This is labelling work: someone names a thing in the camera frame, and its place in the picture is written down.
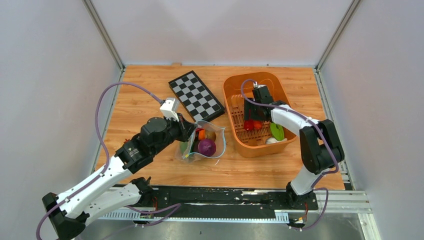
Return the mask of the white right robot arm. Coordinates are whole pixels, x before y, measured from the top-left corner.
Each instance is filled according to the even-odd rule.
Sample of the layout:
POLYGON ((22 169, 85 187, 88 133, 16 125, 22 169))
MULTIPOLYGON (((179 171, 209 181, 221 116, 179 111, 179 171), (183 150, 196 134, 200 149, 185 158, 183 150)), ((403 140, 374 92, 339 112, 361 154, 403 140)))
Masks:
POLYGON ((285 195, 286 204, 298 209, 316 184, 326 175, 339 171, 345 159, 344 150, 335 128, 329 120, 317 120, 294 110, 281 100, 274 100, 268 87, 252 82, 253 98, 245 98, 250 115, 258 120, 280 125, 299 137, 302 168, 292 180, 285 195))

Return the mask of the orange toy fruit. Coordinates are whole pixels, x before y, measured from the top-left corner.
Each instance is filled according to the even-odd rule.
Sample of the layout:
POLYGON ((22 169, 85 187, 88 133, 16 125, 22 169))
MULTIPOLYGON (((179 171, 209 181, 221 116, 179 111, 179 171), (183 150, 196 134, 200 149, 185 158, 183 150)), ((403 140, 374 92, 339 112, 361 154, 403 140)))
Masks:
POLYGON ((199 141, 206 139, 206 130, 203 128, 200 128, 199 130, 196 131, 196 135, 197 135, 197 139, 199 141))

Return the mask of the green toy pepper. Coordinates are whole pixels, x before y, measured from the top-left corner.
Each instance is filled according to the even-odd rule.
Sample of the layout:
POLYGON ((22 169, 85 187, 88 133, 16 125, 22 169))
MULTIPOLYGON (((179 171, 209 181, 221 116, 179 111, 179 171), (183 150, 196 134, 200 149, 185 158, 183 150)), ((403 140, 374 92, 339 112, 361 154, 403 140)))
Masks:
POLYGON ((190 152, 190 142, 180 142, 179 143, 179 150, 183 157, 185 157, 190 152))

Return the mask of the orange plastic basket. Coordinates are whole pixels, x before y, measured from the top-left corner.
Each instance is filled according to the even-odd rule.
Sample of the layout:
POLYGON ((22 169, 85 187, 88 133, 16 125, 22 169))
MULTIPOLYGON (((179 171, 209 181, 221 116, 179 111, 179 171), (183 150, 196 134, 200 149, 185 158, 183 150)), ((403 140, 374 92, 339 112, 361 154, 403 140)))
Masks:
POLYGON ((280 153, 298 139, 294 133, 284 127, 284 141, 266 144, 266 140, 272 137, 269 122, 264 122, 261 129, 251 131, 244 129, 244 98, 241 95, 241 85, 248 79, 266 85, 274 100, 280 100, 292 106, 280 80, 270 72, 253 72, 227 78, 223 83, 222 91, 235 149, 245 158, 280 153))

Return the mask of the brown toy potato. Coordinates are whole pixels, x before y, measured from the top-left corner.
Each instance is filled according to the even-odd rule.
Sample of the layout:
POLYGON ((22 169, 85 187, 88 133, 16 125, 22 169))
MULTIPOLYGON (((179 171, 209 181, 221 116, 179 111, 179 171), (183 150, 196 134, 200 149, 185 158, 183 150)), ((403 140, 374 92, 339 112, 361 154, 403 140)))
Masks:
POLYGON ((212 140, 212 141, 215 141, 216 138, 217 138, 216 133, 214 131, 209 131, 209 130, 205 130, 204 136, 205 136, 206 139, 209 139, 209 140, 212 140))

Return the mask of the clear zip top bag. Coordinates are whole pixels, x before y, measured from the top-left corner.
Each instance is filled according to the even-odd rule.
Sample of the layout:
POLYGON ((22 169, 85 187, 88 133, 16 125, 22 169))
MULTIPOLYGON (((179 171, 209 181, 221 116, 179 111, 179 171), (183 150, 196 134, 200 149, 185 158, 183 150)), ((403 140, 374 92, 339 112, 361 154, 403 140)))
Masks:
POLYGON ((218 159, 226 150, 225 128, 199 120, 188 141, 179 142, 174 157, 192 163, 202 159, 218 159))

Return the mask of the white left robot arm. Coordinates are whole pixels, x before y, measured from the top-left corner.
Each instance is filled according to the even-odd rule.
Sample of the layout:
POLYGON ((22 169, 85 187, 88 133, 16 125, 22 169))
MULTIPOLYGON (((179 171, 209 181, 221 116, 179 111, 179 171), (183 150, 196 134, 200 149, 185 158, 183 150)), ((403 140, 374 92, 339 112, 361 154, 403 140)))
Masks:
POLYGON ((150 118, 99 170, 65 192, 46 194, 42 198, 46 209, 43 218, 50 220, 58 239, 71 240, 111 211, 137 203, 149 206, 153 201, 149 179, 140 177, 116 191, 109 189, 152 163, 174 141, 188 141, 196 128, 197 124, 180 113, 176 118, 150 118))

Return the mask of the red toy chili pepper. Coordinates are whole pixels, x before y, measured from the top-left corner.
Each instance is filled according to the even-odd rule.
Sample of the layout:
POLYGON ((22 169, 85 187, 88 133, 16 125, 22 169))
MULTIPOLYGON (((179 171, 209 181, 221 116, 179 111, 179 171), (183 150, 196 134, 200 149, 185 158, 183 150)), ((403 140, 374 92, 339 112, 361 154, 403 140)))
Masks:
POLYGON ((252 131, 255 129, 255 124, 252 119, 245 120, 243 123, 243 129, 246 131, 252 131))

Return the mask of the purple toy onion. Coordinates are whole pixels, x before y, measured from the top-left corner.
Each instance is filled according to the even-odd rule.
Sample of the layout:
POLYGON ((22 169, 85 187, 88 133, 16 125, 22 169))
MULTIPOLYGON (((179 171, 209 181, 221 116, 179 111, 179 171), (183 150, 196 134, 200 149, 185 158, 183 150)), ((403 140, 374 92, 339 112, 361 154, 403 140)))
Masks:
POLYGON ((212 141, 207 138, 200 140, 197 144, 197 152, 206 157, 211 157, 216 152, 215 141, 212 141))

